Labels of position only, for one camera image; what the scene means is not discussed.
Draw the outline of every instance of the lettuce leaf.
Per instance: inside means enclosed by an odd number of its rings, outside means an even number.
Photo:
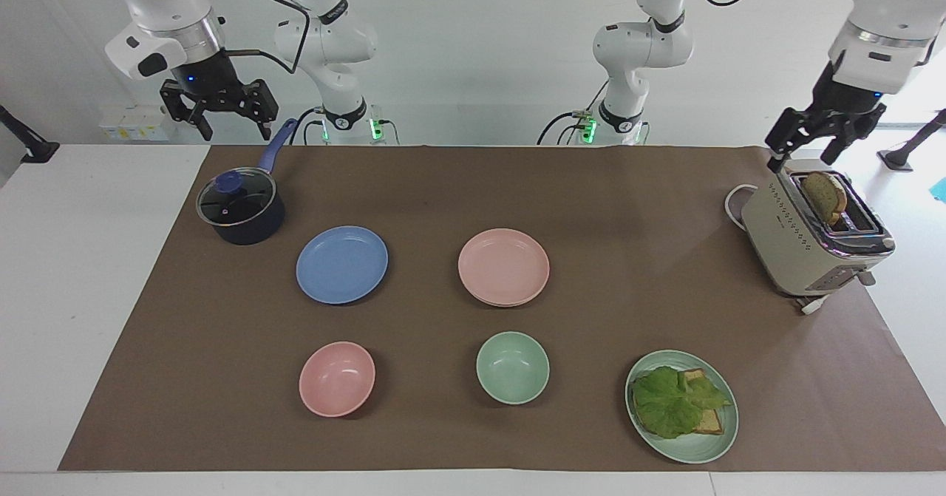
[[[687,382],[687,399],[700,409],[719,409],[726,405],[726,396],[706,378],[694,378]]]
[[[678,438],[692,432],[700,423],[703,414],[702,409],[682,396],[638,405],[636,411],[647,431],[666,439]]]
[[[729,405],[726,396],[709,379],[687,381],[682,372],[669,366],[660,366],[637,378],[632,394],[643,427],[668,439],[692,432],[703,409]]]

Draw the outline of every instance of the white table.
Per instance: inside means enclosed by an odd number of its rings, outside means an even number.
[[[871,295],[942,417],[946,204],[928,190],[946,176],[946,135],[913,155],[915,173],[890,173],[874,152],[905,137],[876,132],[837,167],[898,241]],[[929,494],[946,486],[946,472],[55,473],[206,152],[62,146],[0,189],[0,493]]]

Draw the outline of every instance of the green bowl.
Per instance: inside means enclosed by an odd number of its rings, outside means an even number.
[[[476,375],[486,394],[520,405],[533,401],[548,384],[548,356],[524,333],[504,331],[490,337],[476,357]]]
[[[659,366],[669,366],[676,370],[690,370],[692,368],[702,368],[706,371],[707,378],[717,389],[726,395],[726,398],[732,402],[732,405],[717,409],[720,422],[723,424],[723,435],[680,435],[678,438],[665,439],[660,438],[648,432],[641,425],[638,416],[634,410],[634,399],[632,398],[631,384],[644,374],[652,371]],[[700,463],[709,463],[719,459],[724,453],[729,451],[732,443],[736,440],[736,433],[739,432],[739,409],[736,407],[736,398],[732,395],[732,389],[726,383],[726,379],[720,376],[716,369],[707,362],[697,358],[692,354],[680,352],[678,350],[660,350],[652,352],[642,357],[631,367],[631,372],[627,376],[625,384],[625,403],[627,404],[627,414],[634,424],[634,428],[651,448],[660,452],[662,455],[670,457],[680,463],[690,463],[690,465],[700,465]]]

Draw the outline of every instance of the pot handle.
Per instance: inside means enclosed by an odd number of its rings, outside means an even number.
[[[276,156],[279,154],[279,150],[282,148],[286,140],[293,135],[295,132],[296,126],[299,125],[299,122],[295,119],[287,119],[283,123],[283,128],[279,129],[279,132],[273,136],[273,141],[266,146],[266,149],[263,150],[263,156],[259,159],[259,167],[267,173],[273,172],[273,167],[276,165]]]

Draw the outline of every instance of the bread slice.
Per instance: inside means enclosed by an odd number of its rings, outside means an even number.
[[[841,186],[841,182],[828,173],[811,173],[801,180],[801,189],[814,207],[814,212],[828,226],[837,224],[841,214],[848,209],[848,193],[845,192],[844,186]]]
[[[686,379],[686,381],[695,378],[706,378],[706,375],[706,372],[704,372],[702,368],[692,368],[683,371],[683,378]],[[700,435],[723,435],[723,422],[720,421],[716,409],[703,409],[703,416],[700,418],[700,423],[696,425],[693,432],[700,433]]]

